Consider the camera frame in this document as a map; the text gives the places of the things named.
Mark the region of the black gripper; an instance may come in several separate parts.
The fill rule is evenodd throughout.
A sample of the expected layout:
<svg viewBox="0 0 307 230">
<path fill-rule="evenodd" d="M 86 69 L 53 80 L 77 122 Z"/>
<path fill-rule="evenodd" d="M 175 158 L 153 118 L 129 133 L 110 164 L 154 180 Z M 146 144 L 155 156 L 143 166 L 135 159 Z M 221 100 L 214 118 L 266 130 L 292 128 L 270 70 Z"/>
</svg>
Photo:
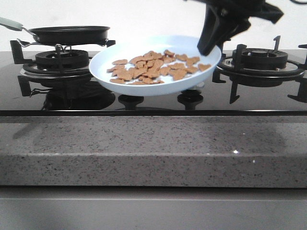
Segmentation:
<svg viewBox="0 0 307 230">
<path fill-rule="evenodd" d="M 215 46 L 246 31 L 249 17 L 277 23 L 284 13 L 265 0 L 198 0 L 206 4 L 205 21 L 197 44 L 198 51 L 207 56 Z"/>
</svg>

